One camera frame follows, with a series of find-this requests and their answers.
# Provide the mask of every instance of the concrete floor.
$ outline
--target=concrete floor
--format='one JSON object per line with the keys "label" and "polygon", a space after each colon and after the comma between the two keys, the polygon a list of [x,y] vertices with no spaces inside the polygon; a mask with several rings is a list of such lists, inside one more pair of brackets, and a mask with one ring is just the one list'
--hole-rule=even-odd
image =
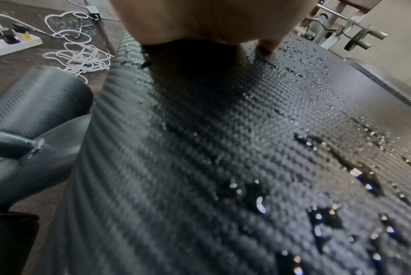
{"label": "concrete floor", "polygon": [[[102,20],[98,25],[87,28],[86,31],[91,35],[93,45],[101,50],[113,52],[123,37],[125,29],[107,0],[74,1],[82,5],[94,5],[97,7],[101,13]],[[67,0],[0,0],[0,13],[10,15],[46,31],[48,29],[44,23],[44,16],[73,10],[86,12],[85,9],[75,6]],[[71,18],[56,21],[56,28],[74,28],[76,25],[77,23],[71,20]],[[42,39],[43,45],[0,57],[0,96],[29,67],[38,65],[58,66],[58,63],[55,61],[43,58],[42,54],[63,49],[63,39],[53,39],[48,36],[37,35]],[[85,75],[89,80],[88,85],[96,98],[101,92],[106,74],[107,72],[95,72]],[[12,207],[13,211],[28,212],[40,216],[39,234],[24,268],[24,275],[32,274],[66,185],[66,183],[63,183],[47,189]]]}

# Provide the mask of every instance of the hand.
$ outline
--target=hand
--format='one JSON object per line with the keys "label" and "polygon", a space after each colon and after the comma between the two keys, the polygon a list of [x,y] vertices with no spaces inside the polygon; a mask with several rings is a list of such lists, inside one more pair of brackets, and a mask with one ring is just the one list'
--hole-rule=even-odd
{"label": "hand", "polygon": [[274,51],[318,0],[111,0],[142,45],[179,39],[239,44],[259,39]]}

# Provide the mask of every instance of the finger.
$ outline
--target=finger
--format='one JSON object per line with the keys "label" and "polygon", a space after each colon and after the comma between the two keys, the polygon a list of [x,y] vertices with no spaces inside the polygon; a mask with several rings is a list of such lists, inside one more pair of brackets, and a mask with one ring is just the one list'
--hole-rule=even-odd
{"label": "finger", "polygon": [[263,40],[260,39],[258,41],[258,47],[264,53],[272,53],[274,52],[281,44],[283,39],[280,40]]}

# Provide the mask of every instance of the power strip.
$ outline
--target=power strip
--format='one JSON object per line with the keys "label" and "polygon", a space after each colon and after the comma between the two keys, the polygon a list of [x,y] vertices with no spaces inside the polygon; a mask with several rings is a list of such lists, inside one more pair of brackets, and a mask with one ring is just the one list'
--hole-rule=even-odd
{"label": "power strip", "polygon": [[22,51],[27,48],[39,46],[42,44],[41,38],[32,34],[29,34],[29,36],[31,38],[30,40],[21,40],[16,44],[7,44],[4,40],[0,39],[0,56],[17,51]]}

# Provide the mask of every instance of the white cable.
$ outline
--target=white cable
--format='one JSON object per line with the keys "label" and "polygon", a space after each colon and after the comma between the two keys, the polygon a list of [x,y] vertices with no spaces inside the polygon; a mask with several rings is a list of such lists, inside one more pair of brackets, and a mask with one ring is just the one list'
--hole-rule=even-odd
{"label": "white cable", "polygon": [[[96,72],[96,71],[104,71],[108,70],[110,68],[110,59],[113,57],[111,54],[106,53],[97,47],[93,45],[89,45],[89,43],[92,41],[92,38],[83,33],[82,29],[87,26],[81,26],[79,30],[73,30],[73,29],[63,29],[58,32],[56,32],[48,23],[48,20],[52,17],[63,17],[67,14],[72,14],[73,16],[80,18],[80,19],[90,19],[91,17],[81,11],[67,11],[62,14],[50,14],[47,15],[44,18],[44,22],[47,25],[47,27],[53,32],[52,34],[46,33],[40,29],[37,29],[29,24],[26,24],[24,22],[21,22],[13,17],[0,14],[0,17],[8,18],[10,20],[13,20],[15,22],[18,22],[33,31],[51,36],[53,38],[57,39],[65,39],[67,42],[63,44],[63,47],[65,48],[64,50],[60,50],[58,52],[48,52],[42,55],[43,57],[47,59],[53,59],[58,61],[61,65],[63,65],[65,68],[63,69],[64,71],[81,78],[85,84],[87,84],[87,79],[82,75],[87,72]],[[78,36],[74,37],[71,35],[71,33],[77,33]],[[76,39],[81,37],[85,37],[84,42],[77,42]]]}
{"label": "white cable", "polygon": [[86,6],[83,6],[82,4],[76,3],[76,2],[74,2],[74,1],[72,1],[72,0],[66,0],[66,1],[72,3],[72,4],[76,5],[76,6],[79,6],[79,7],[82,7],[82,8],[84,8],[84,9],[87,9]]}

